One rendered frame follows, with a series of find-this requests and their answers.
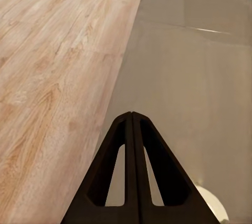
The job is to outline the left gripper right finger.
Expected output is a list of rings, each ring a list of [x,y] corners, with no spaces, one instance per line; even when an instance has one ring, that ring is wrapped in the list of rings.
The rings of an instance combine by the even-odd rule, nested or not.
[[[131,114],[140,224],[220,224],[151,120]],[[164,206],[152,203],[144,147]]]

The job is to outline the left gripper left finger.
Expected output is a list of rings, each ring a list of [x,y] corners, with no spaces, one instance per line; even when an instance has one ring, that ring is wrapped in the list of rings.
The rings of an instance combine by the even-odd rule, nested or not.
[[[140,224],[131,112],[114,119],[61,224]],[[120,146],[125,144],[124,205],[105,206]]]

